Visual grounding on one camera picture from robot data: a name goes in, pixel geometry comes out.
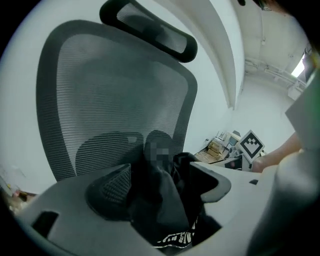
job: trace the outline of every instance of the mesh chair back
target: mesh chair back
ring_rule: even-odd
[[[149,43],[94,22],[60,25],[43,47],[36,87],[56,180],[136,163],[154,130],[180,153],[196,93],[194,76]]]

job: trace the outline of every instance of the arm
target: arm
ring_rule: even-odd
[[[278,165],[283,158],[297,152],[301,149],[301,143],[296,133],[294,133],[282,146],[275,151],[258,157],[252,164],[252,172],[262,173],[262,171],[269,167]]]

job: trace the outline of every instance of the black cloth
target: black cloth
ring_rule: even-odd
[[[171,137],[155,130],[146,139],[144,159],[132,167],[127,200],[132,226],[166,255],[181,253],[220,228],[191,186],[189,164],[195,161],[190,153],[173,156]]]

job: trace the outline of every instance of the black mesh backrest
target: black mesh backrest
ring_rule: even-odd
[[[180,62],[197,55],[196,40],[159,19],[135,0],[108,0],[100,9],[104,24],[114,26],[154,45]]]
[[[83,20],[58,26],[42,49],[36,85],[55,178],[135,163],[154,130],[180,153],[196,93],[186,68],[131,34]]]

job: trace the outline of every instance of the white ceiling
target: white ceiling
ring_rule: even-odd
[[[280,73],[291,74],[308,44],[297,21],[289,15],[262,11],[251,0],[246,0],[245,6],[231,1],[240,23],[246,60],[258,60],[257,65],[265,63]]]

